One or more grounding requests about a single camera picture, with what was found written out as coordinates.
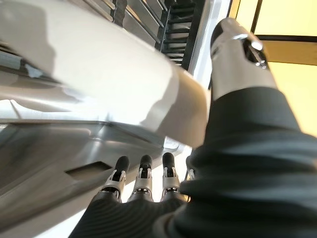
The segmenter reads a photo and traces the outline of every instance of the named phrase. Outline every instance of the yellow wall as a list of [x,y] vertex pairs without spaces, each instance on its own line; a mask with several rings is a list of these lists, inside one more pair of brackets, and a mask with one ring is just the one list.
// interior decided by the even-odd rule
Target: yellow wall
[[317,136],[317,66],[270,62],[269,67],[302,131]]
[[255,33],[317,36],[317,0],[263,0]]

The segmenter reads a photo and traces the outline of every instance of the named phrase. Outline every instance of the gray metal surface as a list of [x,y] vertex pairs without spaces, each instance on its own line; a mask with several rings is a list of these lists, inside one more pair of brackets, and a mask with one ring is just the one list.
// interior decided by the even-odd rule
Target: gray metal surface
[[[101,161],[114,167],[130,158],[130,171],[144,154],[160,160],[161,146],[97,123],[2,124],[0,132],[0,231],[102,185],[112,169],[83,180],[65,171]],[[127,182],[135,173],[127,175]]]

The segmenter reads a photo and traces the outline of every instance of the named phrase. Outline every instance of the rectangular slot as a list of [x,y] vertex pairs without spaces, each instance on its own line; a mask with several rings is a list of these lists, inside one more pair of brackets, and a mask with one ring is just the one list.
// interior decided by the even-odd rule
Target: rectangular slot
[[75,169],[67,170],[65,173],[75,180],[87,180],[111,168],[111,166],[104,162],[97,161]]

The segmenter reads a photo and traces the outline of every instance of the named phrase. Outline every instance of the robotic finger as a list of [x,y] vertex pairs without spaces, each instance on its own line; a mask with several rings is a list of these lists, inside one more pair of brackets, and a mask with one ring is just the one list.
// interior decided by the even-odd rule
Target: robotic finger
[[140,161],[138,175],[135,178],[133,192],[128,202],[136,199],[145,199],[153,202],[152,199],[152,158],[144,155]]

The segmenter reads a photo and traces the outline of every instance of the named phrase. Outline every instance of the white curved surface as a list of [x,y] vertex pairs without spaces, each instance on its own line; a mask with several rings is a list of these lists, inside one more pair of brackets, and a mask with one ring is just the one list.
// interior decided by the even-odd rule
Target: white curved surface
[[52,78],[97,98],[112,121],[202,144],[206,90],[114,24],[57,0],[3,0],[0,38]]

